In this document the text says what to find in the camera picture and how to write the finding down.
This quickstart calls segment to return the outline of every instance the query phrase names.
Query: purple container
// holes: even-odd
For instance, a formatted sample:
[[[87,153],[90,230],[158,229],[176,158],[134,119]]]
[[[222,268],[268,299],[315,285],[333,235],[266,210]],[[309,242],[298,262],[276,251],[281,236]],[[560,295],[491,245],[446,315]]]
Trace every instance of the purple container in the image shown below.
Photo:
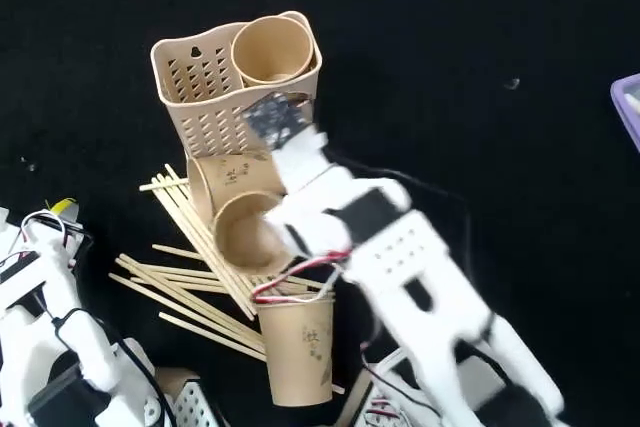
[[[640,74],[617,80],[611,86],[611,98],[618,109],[633,143],[640,152]]]

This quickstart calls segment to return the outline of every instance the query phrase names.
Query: black mat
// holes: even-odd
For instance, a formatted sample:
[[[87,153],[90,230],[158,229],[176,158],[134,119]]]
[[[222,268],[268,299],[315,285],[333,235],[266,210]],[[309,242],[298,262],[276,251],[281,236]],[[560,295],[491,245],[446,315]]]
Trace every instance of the black mat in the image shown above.
[[[340,399],[302,413],[273,407],[262,365],[162,323],[153,302],[105,277],[118,252],[168,263],[152,242],[186,246],[137,192],[164,162],[182,168],[153,43],[301,10],[325,56],[319,118],[333,149],[466,196],[481,293],[557,381],[567,421],[626,425],[640,348],[640,170],[609,87],[640,71],[636,5],[0,0],[0,205],[77,197],[99,243],[82,272],[89,306],[154,363],[199,372],[232,425],[332,422]],[[455,206],[411,192],[457,255]],[[349,384],[368,313],[341,286],[336,317],[335,376]]]

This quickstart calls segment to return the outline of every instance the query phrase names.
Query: plastic basket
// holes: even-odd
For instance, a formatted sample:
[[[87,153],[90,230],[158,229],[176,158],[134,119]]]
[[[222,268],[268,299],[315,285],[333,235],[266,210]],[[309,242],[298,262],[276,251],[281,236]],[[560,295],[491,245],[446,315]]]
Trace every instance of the plastic basket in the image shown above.
[[[300,22],[310,32],[314,56],[308,70],[277,85],[244,87],[231,62],[231,43],[245,22],[221,25],[179,39],[165,39],[151,49],[158,95],[167,107],[188,155],[236,154],[264,149],[242,112],[270,92],[304,92],[316,96],[322,55],[307,18],[300,12],[281,16]],[[311,120],[311,108],[304,111]]]

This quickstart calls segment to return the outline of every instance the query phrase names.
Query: robotic arm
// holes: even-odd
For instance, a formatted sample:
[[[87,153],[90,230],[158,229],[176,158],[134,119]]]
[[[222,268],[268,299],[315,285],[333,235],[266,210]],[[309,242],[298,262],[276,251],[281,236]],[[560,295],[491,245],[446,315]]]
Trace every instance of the robotic arm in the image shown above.
[[[557,420],[564,407],[558,387],[473,289],[424,214],[411,209],[403,186],[392,179],[354,179],[326,160],[325,136],[300,113],[308,100],[270,94],[245,114],[271,149],[288,191],[266,221],[299,255],[352,250],[343,278],[362,289],[443,425],[563,425]],[[430,295],[430,310],[422,310],[407,290],[413,281]],[[459,341],[489,353],[512,381],[477,411],[462,393],[453,354]]]
[[[38,214],[59,221],[48,211]],[[22,231],[33,227],[23,222]],[[5,259],[0,269],[0,421],[16,427],[152,425],[144,409],[149,399],[155,401],[151,385],[124,348],[112,346],[80,308],[62,223],[61,228],[62,235],[28,242],[28,253],[11,265]],[[41,305],[40,315],[21,305],[31,296]],[[140,345],[124,342],[152,373]],[[77,365],[50,381],[54,363],[68,350],[77,354]]]

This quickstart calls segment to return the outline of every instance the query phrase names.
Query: paper cup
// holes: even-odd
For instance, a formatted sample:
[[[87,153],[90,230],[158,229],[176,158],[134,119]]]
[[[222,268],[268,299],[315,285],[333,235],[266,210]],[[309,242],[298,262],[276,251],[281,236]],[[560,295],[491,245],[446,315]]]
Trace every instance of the paper cup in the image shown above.
[[[188,158],[187,176],[193,206],[207,225],[217,210],[243,192],[285,194],[271,155],[266,152]]]
[[[331,400],[332,296],[308,304],[257,304],[271,398],[300,407]]]
[[[307,29],[287,17],[262,17],[245,25],[231,44],[231,61],[245,83],[286,82],[304,72],[313,57]]]
[[[227,202],[213,222],[215,247],[230,267],[249,275],[282,271],[293,260],[277,232],[262,218],[280,203],[268,192],[246,192]]]

